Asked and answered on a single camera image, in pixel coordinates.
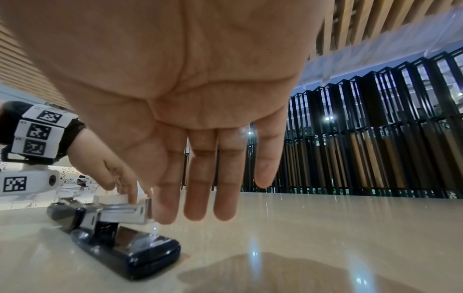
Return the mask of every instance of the stapler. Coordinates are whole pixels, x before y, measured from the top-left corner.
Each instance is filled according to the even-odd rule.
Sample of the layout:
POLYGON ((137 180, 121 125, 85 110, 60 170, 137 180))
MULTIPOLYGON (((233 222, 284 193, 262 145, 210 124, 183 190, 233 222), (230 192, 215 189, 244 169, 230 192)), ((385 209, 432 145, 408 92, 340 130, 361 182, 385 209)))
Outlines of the stapler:
POLYGON ((90 204, 60 198, 47 215, 84 251, 130 280, 151 276, 179 258, 178 241, 120 226, 148 223, 150 199, 132 205, 102 204, 97 198, 90 204))

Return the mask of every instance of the black fence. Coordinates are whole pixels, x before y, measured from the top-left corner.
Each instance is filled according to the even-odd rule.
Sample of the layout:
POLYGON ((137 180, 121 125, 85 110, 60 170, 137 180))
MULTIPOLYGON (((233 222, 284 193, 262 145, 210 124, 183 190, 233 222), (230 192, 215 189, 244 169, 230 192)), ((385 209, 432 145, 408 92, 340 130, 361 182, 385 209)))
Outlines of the black fence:
POLYGON ((296 94, 267 189, 250 126, 242 190, 463 198, 462 68, 463 48, 296 94))

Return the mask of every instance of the beige tabletop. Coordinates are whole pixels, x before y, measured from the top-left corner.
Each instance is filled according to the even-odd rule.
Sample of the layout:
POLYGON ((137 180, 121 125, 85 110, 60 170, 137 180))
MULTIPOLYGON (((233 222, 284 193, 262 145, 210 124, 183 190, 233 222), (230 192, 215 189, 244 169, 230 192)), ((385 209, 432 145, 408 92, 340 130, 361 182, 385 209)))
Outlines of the beige tabletop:
POLYGON ((0 211, 0 292, 463 293, 463 201, 243 193, 230 222, 153 228, 182 255, 130 282, 45 208, 0 211))

